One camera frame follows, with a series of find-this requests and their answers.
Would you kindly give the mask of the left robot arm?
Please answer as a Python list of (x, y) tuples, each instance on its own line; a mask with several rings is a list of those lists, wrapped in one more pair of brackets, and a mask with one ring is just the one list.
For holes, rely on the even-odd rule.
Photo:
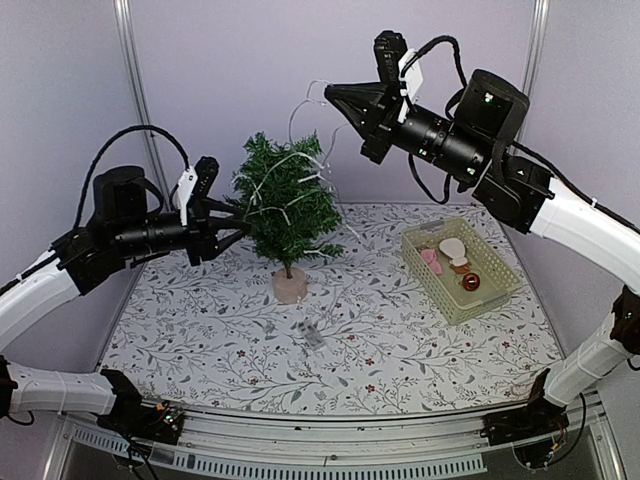
[[(159, 190), (143, 168), (111, 169), (93, 181), (94, 212), (87, 224), (56, 241), (25, 272), (1, 289), (1, 345), (7, 347), (36, 322), (85, 296), (113, 274), (182, 250), (191, 265), (218, 257), (250, 229), (236, 208), (209, 198), (219, 166), (201, 158), (181, 175), (174, 210), (150, 209)], [(1, 414), (87, 412), (128, 434), (148, 426), (147, 407), (120, 371), (73, 374), (1, 362)]]

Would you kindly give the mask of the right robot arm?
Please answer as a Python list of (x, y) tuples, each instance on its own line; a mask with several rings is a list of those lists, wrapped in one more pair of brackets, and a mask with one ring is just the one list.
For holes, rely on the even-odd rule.
[(576, 252), (624, 284), (599, 330), (537, 375), (517, 427), (537, 436), (584, 389), (639, 352), (639, 232), (577, 192), (532, 150), (509, 153), (529, 108), (508, 81), (473, 72), (452, 119), (409, 106), (402, 81), (332, 84), (325, 99), (381, 163), (397, 147), (451, 175), (501, 223)]

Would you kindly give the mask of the pale round tree base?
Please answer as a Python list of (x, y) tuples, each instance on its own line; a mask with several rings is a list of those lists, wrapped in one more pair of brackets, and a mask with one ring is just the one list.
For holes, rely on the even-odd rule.
[(297, 304), (308, 293), (308, 282), (303, 270), (291, 267), (276, 271), (273, 275), (273, 290), (276, 300), (285, 305)]

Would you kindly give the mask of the floral patterned table mat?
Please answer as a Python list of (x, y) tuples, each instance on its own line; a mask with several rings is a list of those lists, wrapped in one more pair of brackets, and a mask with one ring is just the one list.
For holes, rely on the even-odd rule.
[[(561, 353), (531, 287), (449, 325), (401, 257), (404, 229), (463, 217), (512, 268), (506, 235), (473, 205), (355, 204), (345, 252), (306, 262), (305, 300), (279, 303), (275, 265), (240, 242), (212, 263), (148, 263), (102, 358), (150, 398), (303, 415), (383, 415), (518, 402)], [(312, 323), (326, 345), (309, 348)]]

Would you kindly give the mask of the clear light battery box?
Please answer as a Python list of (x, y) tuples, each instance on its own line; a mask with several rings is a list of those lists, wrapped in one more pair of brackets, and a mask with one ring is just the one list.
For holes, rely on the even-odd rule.
[(300, 322), (297, 324), (297, 329), (309, 348), (316, 350), (326, 345), (323, 336), (312, 323)]

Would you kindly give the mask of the pink bow ornament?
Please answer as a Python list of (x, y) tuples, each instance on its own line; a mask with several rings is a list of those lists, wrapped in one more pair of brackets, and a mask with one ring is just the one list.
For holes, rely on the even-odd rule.
[(442, 274), (442, 265), (440, 264), (437, 252), (434, 249), (424, 249), (420, 254), (426, 265), (435, 275)]

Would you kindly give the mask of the cream balloon ornament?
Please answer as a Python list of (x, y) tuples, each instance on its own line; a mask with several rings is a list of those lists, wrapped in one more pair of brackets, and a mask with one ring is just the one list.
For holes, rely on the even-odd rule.
[(471, 263), (466, 256), (466, 247), (459, 238), (446, 238), (439, 243), (438, 248), (448, 259), (449, 267), (457, 274), (466, 274), (471, 271)]

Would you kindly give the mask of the cream perforated plastic basket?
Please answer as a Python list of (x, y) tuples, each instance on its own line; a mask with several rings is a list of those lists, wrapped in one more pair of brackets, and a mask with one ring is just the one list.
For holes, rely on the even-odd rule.
[(409, 272), (451, 325), (499, 308), (522, 286), (511, 267), (462, 218), (403, 230), (401, 252)]

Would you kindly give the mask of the red ball ornament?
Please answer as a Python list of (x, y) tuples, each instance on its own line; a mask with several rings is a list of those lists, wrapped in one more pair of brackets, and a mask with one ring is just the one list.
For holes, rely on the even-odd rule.
[(478, 274), (469, 272), (465, 274), (461, 280), (461, 286), (465, 291), (474, 292), (479, 289), (481, 280)]

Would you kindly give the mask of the right aluminium frame post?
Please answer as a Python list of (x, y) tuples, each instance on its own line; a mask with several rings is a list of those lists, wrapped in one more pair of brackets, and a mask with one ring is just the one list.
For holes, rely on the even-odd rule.
[(532, 13), (529, 43), (524, 66), (522, 91), (532, 97), (539, 67), (542, 60), (547, 25), (549, 20), (550, 1), (535, 0)]

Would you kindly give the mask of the aluminium frame post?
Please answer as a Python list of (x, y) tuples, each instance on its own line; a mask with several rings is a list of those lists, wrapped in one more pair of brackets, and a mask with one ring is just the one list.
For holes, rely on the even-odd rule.
[[(130, 86), (133, 106), (139, 124), (151, 125), (151, 117), (144, 90), (142, 71), (136, 46), (131, 2), (128, 0), (114, 0), (116, 28), (122, 50), (125, 73)], [(143, 132), (143, 145), (156, 182), (165, 201), (169, 200), (170, 188), (167, 182), (164, 166), (160, 157), (156, 135), (153, 132)]]
[(535, 0), (532, 13), (529, 43), (524, 66), (522, 91), (532, 97), (539, 67), (542, 60), (547, 25), (549, 20), (550, 1)]

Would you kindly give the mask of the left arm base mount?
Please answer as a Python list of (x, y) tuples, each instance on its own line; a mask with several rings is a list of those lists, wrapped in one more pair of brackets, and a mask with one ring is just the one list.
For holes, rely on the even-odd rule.
[(115, 401), (108, 414), (98, 415), (99, 427), (125, 439), (143, 439), (176, 445), (184, 424), (184, 410), (169, 400), (153, 406), (143, 403), (134, 384), (120, 371), (103, 369), (100, 375), (110, 384)]

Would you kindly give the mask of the left aluminium frame post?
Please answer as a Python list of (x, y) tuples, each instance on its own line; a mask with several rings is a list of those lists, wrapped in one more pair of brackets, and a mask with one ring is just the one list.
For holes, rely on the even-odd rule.
[[(133, 106), (139, 124), (151, 125), (151, 117), (144, 90), (142, 71), (136, 46), (131, 2), (128, 0), (114, 0), (116, 28), (122, 50), (125, 73), (130, 86)], [(156, 182), (165, 201), (169, 200), (170, 188), (167, 182), (164, 166), (160, 157), (156, 135), (153, 132), (143, 132), (143, 145)]]

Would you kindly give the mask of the front aluminium rail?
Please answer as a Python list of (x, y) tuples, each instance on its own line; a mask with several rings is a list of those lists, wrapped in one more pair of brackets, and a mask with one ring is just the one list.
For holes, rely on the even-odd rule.
[(174, 445), (147, 459), (80, 415), (61, 418), (47, 479), (626, 479), (595, 391), (569, 407), (569, 428), (548, 466), (543, 435), (492, 444), (484, 411), (301, 416), (192, 407)]

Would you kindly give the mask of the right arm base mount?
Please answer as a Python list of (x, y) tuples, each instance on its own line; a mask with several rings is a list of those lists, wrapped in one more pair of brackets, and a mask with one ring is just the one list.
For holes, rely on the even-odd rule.
[(495, 412), (482, 418), (480, 436), (491, 446), (526, 440), (557, 432), (558, 440), (546, 441), (542, 446), (518, 447), (516, 459), (525, 467), (549, 467), (565, 440), (569, 420), (566, 408), (552, 404), (544, 398), (544, 383), (550, 369), (543, 370), (535, 379), (527, 403), (519, 408)]

